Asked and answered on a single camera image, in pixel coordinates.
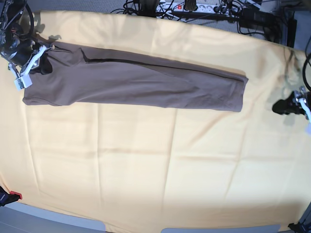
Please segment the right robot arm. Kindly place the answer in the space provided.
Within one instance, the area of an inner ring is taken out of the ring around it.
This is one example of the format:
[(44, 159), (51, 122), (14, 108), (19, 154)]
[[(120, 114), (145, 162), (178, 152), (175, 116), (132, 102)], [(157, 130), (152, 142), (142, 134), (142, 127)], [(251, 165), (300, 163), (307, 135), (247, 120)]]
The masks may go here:
[(76, 102), (240, 112), (248, 79), (236, 73), (137, 53), (38, 40), (19, 20), (24, 0), (0, 3), (0, 54), (27, 105)]

